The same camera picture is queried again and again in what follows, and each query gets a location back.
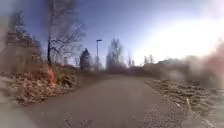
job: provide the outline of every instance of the paved path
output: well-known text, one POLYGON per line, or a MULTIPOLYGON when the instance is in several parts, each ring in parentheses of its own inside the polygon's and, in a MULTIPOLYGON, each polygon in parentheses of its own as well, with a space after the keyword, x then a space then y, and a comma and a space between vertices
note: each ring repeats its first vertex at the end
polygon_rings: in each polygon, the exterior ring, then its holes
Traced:
POLYGON ((27 108, 0 108, 1 128, 200 128, 142 81, 115 78, 27 108))

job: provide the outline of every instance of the sunlight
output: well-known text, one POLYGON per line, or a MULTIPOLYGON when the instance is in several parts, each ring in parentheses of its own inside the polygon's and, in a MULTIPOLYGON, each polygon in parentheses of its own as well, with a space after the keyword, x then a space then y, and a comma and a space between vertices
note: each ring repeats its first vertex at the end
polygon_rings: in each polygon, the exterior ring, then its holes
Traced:
POLYGON ((167 57, 203 56, 214 50, 223 32, 223 21, 191 20, 173 23, 156 31, 138 56, 152 54, 156 61, 167 57))

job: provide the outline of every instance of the tree trunk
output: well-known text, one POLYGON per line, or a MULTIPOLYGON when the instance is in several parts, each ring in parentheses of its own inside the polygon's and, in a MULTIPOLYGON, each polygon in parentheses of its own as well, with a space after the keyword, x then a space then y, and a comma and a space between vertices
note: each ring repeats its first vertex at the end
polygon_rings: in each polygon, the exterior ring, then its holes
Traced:
POLYGON ((47 45, 47 62, 48 62, 48 66, 52 68, 52 61, 51 61, 51 40, 50 37, 48 37, 48 45, 47 45))

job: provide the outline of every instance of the lamp post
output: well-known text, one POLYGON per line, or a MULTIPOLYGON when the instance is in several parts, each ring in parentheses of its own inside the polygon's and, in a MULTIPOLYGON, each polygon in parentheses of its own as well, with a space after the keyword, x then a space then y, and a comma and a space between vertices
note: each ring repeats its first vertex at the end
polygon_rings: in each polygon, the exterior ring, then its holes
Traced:
POLYGON ((97 55, 96 55, 96 57, 97 57, 97 72, 98 72, 98 70, 99 70, 98 42, 100 42, 100 41, 103 41, 103 40, 102 40, 102 39, 98 39, 98 40, 96 40, 96 51, 97 51, 97 55))

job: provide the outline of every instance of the blue sky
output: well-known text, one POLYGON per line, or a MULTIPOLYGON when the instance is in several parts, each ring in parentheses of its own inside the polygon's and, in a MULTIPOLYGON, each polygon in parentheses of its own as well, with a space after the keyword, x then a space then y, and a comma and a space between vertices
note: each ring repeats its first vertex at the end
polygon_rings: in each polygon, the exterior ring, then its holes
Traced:
MULTIPOLYGON (((23 1, 25 2, 21 2, 20 6, 25 12, 27 30, 44 44, 46 40, 43 20, 43 17, 46 17, 44 0, 23 1)), ((110 41, 113 38, 119 38, 124 47, 124 58, 127 59, 130 52, 136 63, 140 64, 144 56, 154 54, 151 51, 155 51, 155 48, 150 44, 158 31, 179 22, 202 19, 208 1, 78 0, 77 16, 86 27, 86 37, 80 43, 84 48, 89 49, 92 56, 95 56, 96 40, 102 39, 103 41, 99 43, 99 55, 104 62, 110 41)), ((156 60, 166 57, 157 55, 158 51, 164 52, 160 49, 162 47, 163 44, 156 47, 154 56, 156 60)))

